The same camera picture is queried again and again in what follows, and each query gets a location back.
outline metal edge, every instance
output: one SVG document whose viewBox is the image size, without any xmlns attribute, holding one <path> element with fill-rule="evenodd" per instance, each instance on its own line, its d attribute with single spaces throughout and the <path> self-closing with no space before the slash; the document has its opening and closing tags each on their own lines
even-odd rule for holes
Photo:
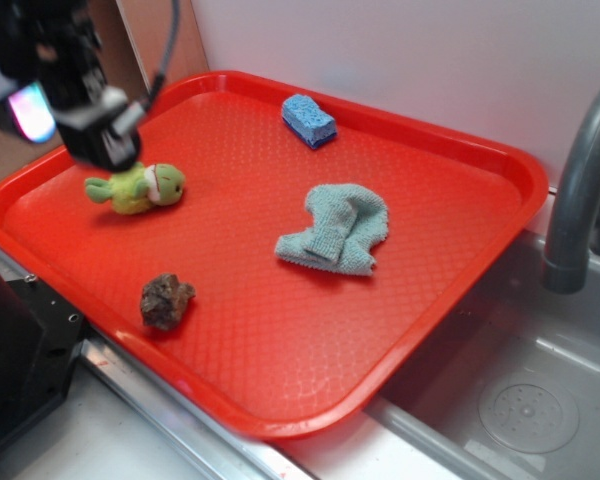
<svg viewBox="0 0 600 480">
<path fill-rule="evenodd" d="M 82 360 L 209 478 L 315 478 L 273 447 L 226 430 L 135 359 L 114 349 L 99 333 L 84 341 Z"/>
</svg>

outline plush turtle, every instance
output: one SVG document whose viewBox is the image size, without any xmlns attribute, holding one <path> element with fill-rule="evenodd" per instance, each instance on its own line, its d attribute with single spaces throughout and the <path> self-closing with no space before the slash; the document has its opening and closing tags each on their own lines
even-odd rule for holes
<svg viewBox="0 0 600 480">
<path fill-rule="evenodd" d="M 173 165 L 158 163 L 145 168 L 136 163 L 109 180 L 91 177 L 84 182 L 87 196 L 95 203 L 111 200 L 111 208 L 122 215 L 146 212 L 156 205 L 173 205 L 180 200 L 185 176 Z"/>
</svg>

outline stainless steel sink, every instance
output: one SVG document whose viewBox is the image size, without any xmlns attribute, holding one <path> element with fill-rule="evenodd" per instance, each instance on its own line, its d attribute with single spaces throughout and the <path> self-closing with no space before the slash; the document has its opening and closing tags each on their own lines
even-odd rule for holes
<svg viewBox="0 0 600 480">
<path fill-rule="evenodd" d="M 392 377 L 380 393 L 389 408 L 376 412 L 399 424 L 387 420 L 398 407 L 401 428 L 433 439 L 430 451 L 486 464 L 480 478 L 600 479 L 600 259 L 584 290 L 562 296 L 539 283 L 541 249 L 522 234 Z"/>
</svg>

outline light blue towel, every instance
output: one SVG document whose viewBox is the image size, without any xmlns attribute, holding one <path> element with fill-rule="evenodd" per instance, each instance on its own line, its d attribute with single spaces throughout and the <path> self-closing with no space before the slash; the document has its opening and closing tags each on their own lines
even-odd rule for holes
<svg viewBox="0 0 600 480">
<path fill-rule="evenodd" d="M 283 235 L 275 253 L 288 262 L 347 275 L 371 275 L 369 250 L 389 233 L 384 200 L 355 184 L 318 185 L 305 202 L 313 227 Z"/>
</svg>

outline sponge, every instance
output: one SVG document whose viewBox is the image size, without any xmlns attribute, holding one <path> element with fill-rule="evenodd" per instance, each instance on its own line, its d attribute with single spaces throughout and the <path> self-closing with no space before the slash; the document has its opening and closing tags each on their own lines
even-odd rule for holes
<svg viewBox="0 0 600 480">
<path fill-rule="evenodd" d="M 296 94 L 282 104 L 282 119 L 289 128 L 312 149 L 335 138 L 335 119 L 322 110 L 307 95 Z"/>
</svg>

